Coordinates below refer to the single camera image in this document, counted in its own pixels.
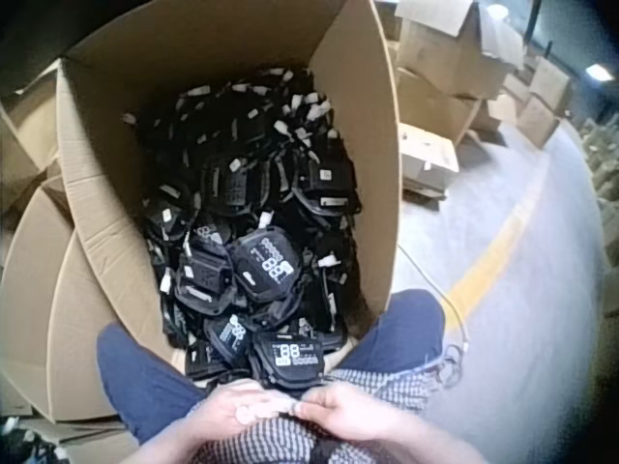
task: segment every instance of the person's right hand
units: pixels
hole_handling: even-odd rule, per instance
[[[308,391],[295,404],[293,414],[342,440],[355,441],[385,438],[400,417],[395,407],[343,382]]]

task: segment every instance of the gray floor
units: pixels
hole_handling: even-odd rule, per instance
[[[589,171],[563,127],[546,153],[514,128],[501,132],[506,146],[469,137],[458,148],[462,172],[446,201],[401,207],[400,244],[449,291],[531,186],[542,186],[508,264],[467,317],[462,381],[438,393],[426,416],[491,462],[556,462],[588,413],[602,228]],[[394,290],[419,286],[427,285],[399,253]]]

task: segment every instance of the finger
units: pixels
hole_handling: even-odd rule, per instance
[[[331,414],[331,410],[319,404],[299,401],[294,405],[294,408],[292,408],[292,414],[304,421],[312,421],[319,425],[324,425]]]

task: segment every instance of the person's leg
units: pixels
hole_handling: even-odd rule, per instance
[[[142,444],[184,417],[204,392],[118,324],[99,334],[97,362],[109,402]]]
[[[380,373],[414,369],[441,356],[444,329],[443,308],[428,291],[396,293],[338,369]]]

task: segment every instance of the person's left hand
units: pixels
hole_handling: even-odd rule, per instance
[[[254,380],[243,379],[214,389],[186,421],[201,443],[225,440],[247,430],[257,420],[277,417],[293,402],[277,391],[265,391]]]

